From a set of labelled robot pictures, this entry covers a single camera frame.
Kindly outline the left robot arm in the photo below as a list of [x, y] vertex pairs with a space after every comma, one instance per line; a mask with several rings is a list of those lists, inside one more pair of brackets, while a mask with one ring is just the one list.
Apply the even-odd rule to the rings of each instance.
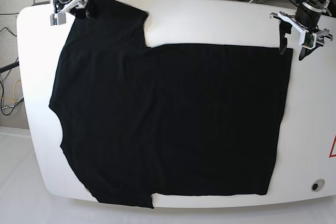
[[294, 15], [284, 12], [270, 14], [271, 18], [279, 20], [279, 53], [281, 55], [284, 55], [287, 50], [286, 34], [290, 34], [292, 28], [300, 33], [300, 61], [316, 49], [323, 47], [325, 38], [333, 39], [328, 29], [321, 30], [318, 27], [322, 14], [332, 15], [328, 9], [330, 2], [332, 0], [294, 0], [293, 4], [297, 7]]

